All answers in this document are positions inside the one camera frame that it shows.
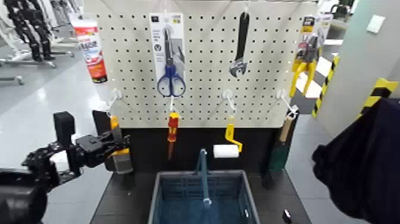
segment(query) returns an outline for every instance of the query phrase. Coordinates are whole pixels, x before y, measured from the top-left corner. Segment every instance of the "white roller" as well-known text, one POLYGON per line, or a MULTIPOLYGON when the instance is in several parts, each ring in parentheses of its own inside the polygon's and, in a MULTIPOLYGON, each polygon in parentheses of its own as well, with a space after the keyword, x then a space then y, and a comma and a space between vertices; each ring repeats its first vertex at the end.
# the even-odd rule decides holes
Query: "white roller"
POLYGON ((214 145, 214 158, 238 158, 237 145, 214 145))

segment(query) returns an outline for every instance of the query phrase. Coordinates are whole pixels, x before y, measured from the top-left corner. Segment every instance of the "blue basket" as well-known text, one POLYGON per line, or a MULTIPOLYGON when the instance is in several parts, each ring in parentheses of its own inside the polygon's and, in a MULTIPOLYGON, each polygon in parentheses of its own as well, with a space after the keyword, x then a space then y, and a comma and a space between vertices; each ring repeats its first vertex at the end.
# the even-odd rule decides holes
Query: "blue basket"
POLYGON ((201 173, 159 172, 148 224, 260 223, 243 170, 211 171, 207 181, 212 204, 205 211, 201 173))

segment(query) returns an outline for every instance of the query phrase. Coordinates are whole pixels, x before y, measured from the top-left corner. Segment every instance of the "black table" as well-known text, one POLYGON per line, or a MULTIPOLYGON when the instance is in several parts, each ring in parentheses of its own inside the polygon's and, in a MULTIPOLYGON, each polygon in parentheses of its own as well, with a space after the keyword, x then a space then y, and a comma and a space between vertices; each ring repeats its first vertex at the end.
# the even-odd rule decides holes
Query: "black table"
MULTIPOLYGON (((283 223, 284 209, 290 211, 295 224, 311 223, 285 170, 272 173, 267 188, 259 174, 247 176, 261 223, 283 223)), ((147 223, 154 182, 155 173, 113 174, 91 224, 147 223)))

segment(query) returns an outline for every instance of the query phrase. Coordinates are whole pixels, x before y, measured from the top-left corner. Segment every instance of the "blue scissors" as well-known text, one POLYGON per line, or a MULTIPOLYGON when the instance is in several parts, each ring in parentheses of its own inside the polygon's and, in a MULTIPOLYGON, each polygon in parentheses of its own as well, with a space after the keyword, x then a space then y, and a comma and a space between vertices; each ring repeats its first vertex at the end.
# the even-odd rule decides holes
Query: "blue scissors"
POLYGON ((168 38, 168 31, 164 30, 165 37, 165 74, 160 78, 157 83, 158 92, 164 97, 180 97, 186 91, 186 84, 182 77, 176 71, 174 59, 171 56, 170 39, 168 38))

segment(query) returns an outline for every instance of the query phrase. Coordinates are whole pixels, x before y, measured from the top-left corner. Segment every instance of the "light switch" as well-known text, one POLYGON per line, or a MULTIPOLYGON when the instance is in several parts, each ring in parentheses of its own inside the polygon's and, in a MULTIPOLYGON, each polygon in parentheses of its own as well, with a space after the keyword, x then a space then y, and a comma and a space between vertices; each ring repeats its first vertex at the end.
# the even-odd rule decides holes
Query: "light switch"
POLYGON ((373 15, 370 24, 368 24, 367 30, 373 33, 378 33, 384 20, 385 17, 383 16, 373 15))

